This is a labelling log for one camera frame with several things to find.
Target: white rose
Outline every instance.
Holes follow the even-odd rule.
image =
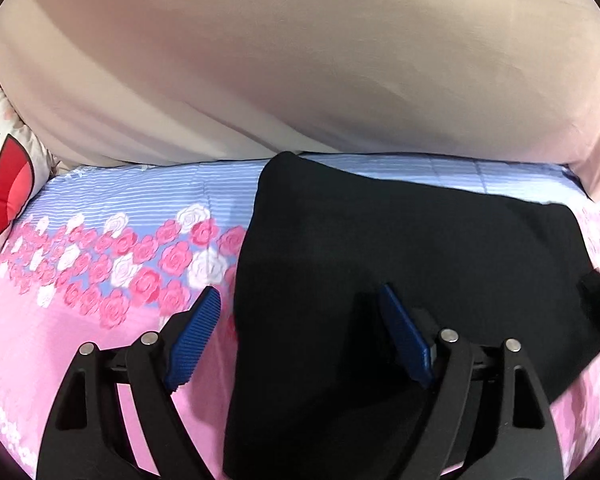
[[[40,263],[42,263],[42,259],[44,256],[42,255],[42,247],[40,247],[33,256],[31,257],[31,263],[29,264],[30,270],[36,270]]]
[[[77,245],[73,244],[68,246],[62,256],[60,256],[60,260],[58,261],[58,270],[65,270],[71,267],[74,264],[74,261],[77,260],[78,256],[80,256],[80,249]]]
[[[51,300],[54,298],[56,293],[56,286],[52,283],[51,285],[43,285],[38,289],[38,306],[47,308],[51,304]]]
[[[82,213],[73,215],[71,218],[68,219],[68,221],[66,223],[66,232],[70,233],[75,228],[77,228],[78,225],[82,225],[83,223],[84,223],[84,215]]]
[[[11,249],[12,253],[17,253],[22,247],[22,236],[16,240],[16,243],[13,245],[13,249]]]
[[[195,224],[209,220],[210,218],[211,211],[202,204],[190,205],[189,207],[178,211],[178,214],[176,215],[176,220],[181,225],[181,234],[188,233]]]
[[[43,216],[40,220],[38,220],[38,223],[36,224],[36,231],[42,234],[46,231],[47,227],[49,227],[49,217]]]
[[[222,283],[229,264],[215,249],[208,248],[195,253],[189,264],[187,277],[191,288],[205,288]]]
[[[111,285],[112,286],[129,286],[131,279],[140,270],[142,265],[134,264],[133,253],[120,256],[113,261],[111,268]]]
[[[7,262],[2,262],[0,264],[0,278],[4,278],[7,275],[7,270],[9,270],[9,265]]]
[[[104,222],[104,232],[111,232],[112,238],[118,238],[128,223],[129,217],[125,213],[116,213]]]

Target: blue striped fabric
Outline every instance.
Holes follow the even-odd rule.
[[[307,155],[340,170],[373,178],[406,180],[530,202],[573,204],[588,199],[573,175],[551,164],[512,164],[432,155]],[[210,211],[219,227],[247,226],[266,160],[154,168],[78,168],[46,184],[24,217],[49,217],[54,231],[76,213],[85,227],[101,228],[125,212],[140,236],[193,203]]]

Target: black cloth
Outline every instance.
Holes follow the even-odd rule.
[[[378,345],[375,298],[386,282],[474,343],[519,339],[556,399],[600,351],[578,291],[591,271],[565,206],[276,156],[238,263],[225,471],[386,478],[431,400]]]

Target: pillow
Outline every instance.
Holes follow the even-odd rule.
[[[435,152],[600,199],[593,0],[6,0],[0,81],[72,164]]]
[[[0,88],[0,251],[11,222],[48,180],[52,160]]]

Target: pink rose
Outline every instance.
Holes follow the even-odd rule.
[[[70,308],[73,308],[80,297],[82,295],[82,291],[80,290],[80,285],[77,283],[69,283],[66,286],[66,290],[64,291],[64,304]]]
[[[220,229],[213,218],[198,222],[191,228],[189,237],[197,246],[206,247],[211,240],[218,236]]]
[[[182,276],[184,269],[191,263],[192,257],[193,253],[189,251],[189,244],[178,242],[162,252],[158,267],[171,276]]]
[[[51,285],[56,280],[56,270],[48,261],[42,260],[33,276],[40,285]]]
[[[138,235],[131,227],[125,227],[116,239],[115,245],[113,245],[113,255],[124,256],[133,248],[136,241],[138,241]]]
[[[166,245],[173,242],[180,234],[182,226],[173,219],[167,220],[164,224],[158,227],[155,233],[155,239],[160,245]]]
[[[47,240],[42,245],[42,254],[49,254],[49,251],[51,250],[52,246],[53,246],[53,240]]]
[[[96,240],[96,245],[93,248],[98,254],[102,254],[104,251],[109,249],[113,243],[113,236],[111,233],[104,233],[98,240]]]
[[[84,229],[84,227],[82,226],[82,224],[78,225],[78,227],[72,229],[72,231],[69,233],[69,242],[71,242],[72,244],[75,244],[78,240],[80,240],[80,238],[82,238],[82,230]]]
[[[87,267],[89,267],[90,263],[91,255],[89,253],[82,253],[80,256],[78,256],[74,261],[74,266],[72,267],[74,270],[74,276],[79,276],[85,270],[87,270]]]
[[[86,316],[97,310],[100,300],[102,300],[100,288],[97,285],[91,285],[80,297],[80,314]]]
[[[160,315],[171,316],[185,310],[190,298],[191,293],[187,287],[182,286],[179,280],[171,280],[158,295]]]
[[[20,283],[20,279],[22,278],[22,267],[19,265],[12,265],[9,270],[9,279],[18,285]]]
[[[98,312],[100,313],[100,325],[104,328],[118,326],[126,319],[129,310],[129,300],[116,288],[112,293],[100,301]]]
[[[31,225],[28,224],[26,229],[23,229],[22,238],[29,243],[33,243],[38,238],[38,231],[31,228]]]
[[[142,241],[134,245],[132,250],[135,264],[144,264],[151,260],[158,252],[158,242],[151,236],[145,236]]]
[[[131,304],[141,306],[152,303],[160,294],[160,282],[162,278],[158,272],[148,267],[143,267],[129,282],[131,292]]]
[[[82,233],[82,238],[78,242],[78,247],[80,247],[81,249],[86,249],[91,244],[93,244],[94,241],[97,240],[97,238],[98,232],[96,231],[96,229],[87,229],[85,232]]]
[[[49,261],[50,262],[56,262],[56,261],[58,261],[62,257],[62,255],[64,254],[64,250],[65,249],[66,249],[66,247],[64,246],[64,244],[56,245],[51,250],[51,254],[49,256]]]
[[[231,295],[231,297],[233,297],[235,294],[235,271],[236,270],[237,270],[237,266],[232,265],[224,273],[224,282],[226,283],[226,286],[229,289],[229,294]]]
[[[46,243],[48,243],[48,241],[49,236],[45,233],[43,235],[36,235],[36,237],[31,242],[33,243],[33,247],[35,249],[39,249],[43,247]]]
[[[240,254],[246,232],[241,225],[229,229],[218,240],[218,252],[222,256],[237,256]]]
[[[22,252],[20,253],[20,261],[24,267],[27,267],[31,263],[33,253],[33,247],[30,244],[27,244],[27,246],[23,248]]]
[[[30,272],[24,272],[20,279],[20,295],[26,294],[31,288],[33,275]]]
[[[56,288],[58,290],[63,288],[69,282],[73,275],[74,274],[71,269],[63,270],[60,274],[58,274],[58,277],[56,278]]]
[[[64,235],[66,234],[66,225],[62,225],[58,228],[58,231],[56,231],[56,234],[54,234],[53,238],[51,238],[54,242],[59,242],[60,240],[62,240],[64,238]]]
[[[89,285],[105,281],[111,274],[111,267],[112,263],[109,257],[101,254],[89,267]]]

